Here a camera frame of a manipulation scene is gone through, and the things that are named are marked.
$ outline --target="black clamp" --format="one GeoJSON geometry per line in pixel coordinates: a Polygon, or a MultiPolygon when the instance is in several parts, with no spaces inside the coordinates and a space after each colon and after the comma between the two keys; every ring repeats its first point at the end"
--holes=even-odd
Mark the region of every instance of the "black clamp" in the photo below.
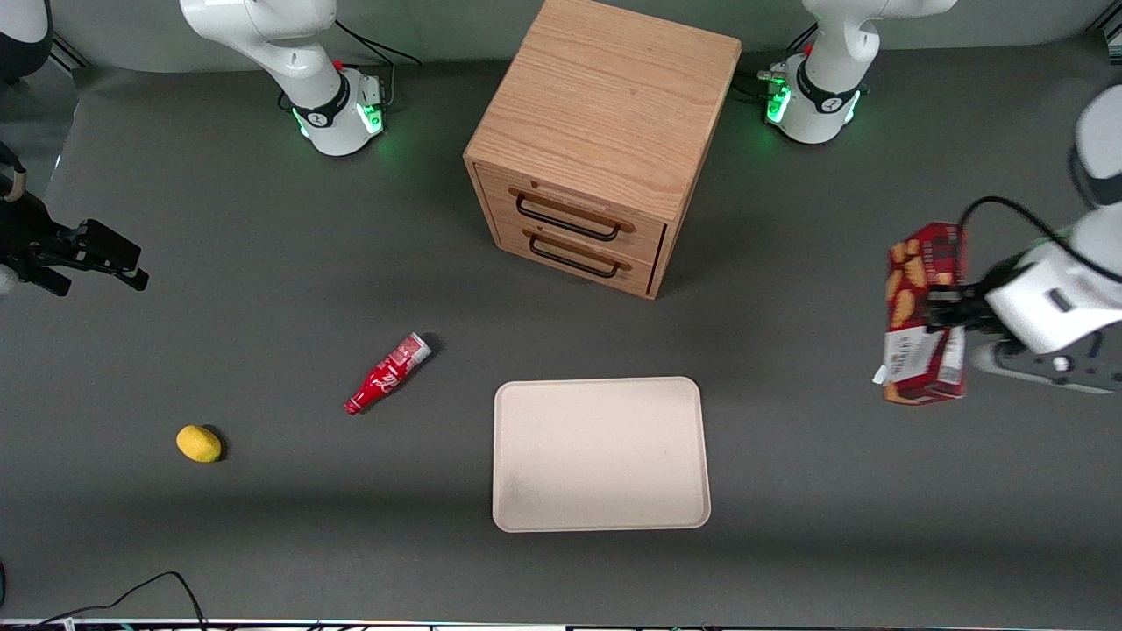
{"type": "MultiPolygon", "coordinates": [[[[0,175],[0,193],[10,191],[11,180],[0,175]]],[[[19,280],[55,295],[66,295],[71,280],[50,266],[101,272],[144,291],[148,274],[137,267],[140,248],[104,223],[86,219],[77,228],[56,223],[47,207],[24,193],[15,201],[0,200],[0,264],[19,280]]]]}
{"type": "Polygon", "coordinates": [[[794,72],[794,82],[799,86],[799,91],[815,103],[815,109],[818,110],[818,113],[834,113],[840,110],[861,90],[861,85],[845,92],[822,90],[811,83],[810,77],[807,76],[806,60],[799,64],[799,70],[794,72]]]}
{"type": "Polygon", "coordinates": [[[331,124],[335,121],[335,116],[343,111],[348,101],[350,101],[350,81],[347,81],[347,77],[340,73],[339,91],[335,92],[333,99],[318,108],[302,108],[296,103],[293,103],[292,108],[296,110],[296,113],[306,120],[309,125],[322,129],[324,127],[331,127],[331,124]]]}
{"type": "Polygon", "coordinates": [[[999,335],[1015,340],[1009,327],[997,318],[985,295],[1008,284],[1028,267],[1018,267],[1020,255],[994,265],[981,281],[969,285],[931,285],[923,305],[927,330],[964,327],[967,331],[999,335]]]}

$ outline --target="wooden cabinet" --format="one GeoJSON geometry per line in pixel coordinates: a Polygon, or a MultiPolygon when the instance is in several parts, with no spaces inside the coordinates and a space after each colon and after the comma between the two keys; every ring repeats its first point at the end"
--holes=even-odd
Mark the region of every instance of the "wooden cabinet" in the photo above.
{"type": "Polygon", "coordinates": [[[655,298],[739,53],[732,37],[545,0],[463,153],[495,244],[655,298]]]}

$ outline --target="lemon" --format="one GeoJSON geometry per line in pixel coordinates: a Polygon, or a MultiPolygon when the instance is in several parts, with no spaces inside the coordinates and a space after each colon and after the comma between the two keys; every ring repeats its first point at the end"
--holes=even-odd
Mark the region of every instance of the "lemon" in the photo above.
{"type": "Polygon", "coordinates": [[[196,463],[213,463],[222,455],[222,441],[211,430],[186,426],[175,437],[175,445],[183,455],[196,463]]]}

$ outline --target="drawer handle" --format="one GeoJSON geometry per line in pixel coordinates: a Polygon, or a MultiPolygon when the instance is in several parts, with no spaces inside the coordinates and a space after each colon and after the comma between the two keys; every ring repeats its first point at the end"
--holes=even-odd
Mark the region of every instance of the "drawer handle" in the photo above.
{"type": "Polygon", "coordinates": [[[558,228],[562,228],[562,229],[569,230],[571,232],[577,232],[578,235],[580,235],[582,237],[588,237],[590,239],[596,239],[598,241],[610,241],[610,240],[615,239],[619,235],[619,229],[623,228],[623,225],[620,225],[620,223],[617,222],[616,227],[613,228],[610,232],[608,232],[608,234],[605,235],[604,232],[597,232],[596,230],[589,230],[588,228],[585,228],[583,226],[577,226],[576,223],[569,223],[568,221],[562,221],[560,219],[554,219],[552,217],[549,217],[546,214],[542,214],[540,212],[534,212],[532,210],[527,210],[527,209],[523,208],[523,205],[522,205],[522,202],[524,202],[524,201],[526,201],[526,195],[524,193],[518,193],[518,199],[516,199],[515,202],[514,202],[515,208],[518,209],[518,214],[521,214],[523,217],[528,217],[531,219],[541,221],[543,223],[549,223],[550,226],[557,226],[558,228]]]}
{"type": "Polygon", "coordinates": [[[605,272],[603,269],[597,269],[596,267],[591,267],[591,266],[585,265],[583,263],[577,263],[576,260],[570,260],[570,259],[568,259],[568,258],[565,258],[563,256],[553,254],[552,252],[545,252],[544,249],[541,249],[539,247],[534,247],[534,244],[536,244],[536,243],[537,243],[537,235],[531,235],[530,236],[530,252],[536,254],[537,256],[541,256],[542,258],[548,258],[548,259],[550,259],[550,260],[552,260],[554,263],[560,263],[561,265],[568,265],[569,267],[572,267],[574,269],[580,269],[581,272],[583,272],[586,274],[591,274],[594,276],[599,276],[601,278],[610,278],[610,277],[615,276],[616,272],[619,271],[619,267],[622,265],[618,262],[614,262],[611,264],[611,271],[610,272],[605,272]]]}

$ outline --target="gray table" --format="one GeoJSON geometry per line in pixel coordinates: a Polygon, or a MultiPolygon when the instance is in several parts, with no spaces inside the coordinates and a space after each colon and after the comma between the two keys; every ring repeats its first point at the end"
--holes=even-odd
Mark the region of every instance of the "gray table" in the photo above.
{"type": "MultiPolygon", "coordinates": [[[[986,193],[1080,214],[1065,157],[1105,60],[886,53],[819,147],[729,102],[655,302],[490,243],[460,153],[503,64],[402,68],[387,135],[341,159],[261,72],[84,75],[48,202],[142,245],[151,285],[0,308],[3,615],[178,569],[215,618],[1118,628],[1122,400],[972,372],[908,410],[870,383],[893,241],[986,193]],[[347,417],[411,330],[447,348],[347,417]],[[701,386],[709,523],[495,528],[495,390],[636,375],[701,386]],[[184,459],[185,423],[230,459],[184,459]]],[[[975,269],[1034,237],[976,221],[975,269]]],[[[118,613],[190,609],[168,584],[118,613]]]]}

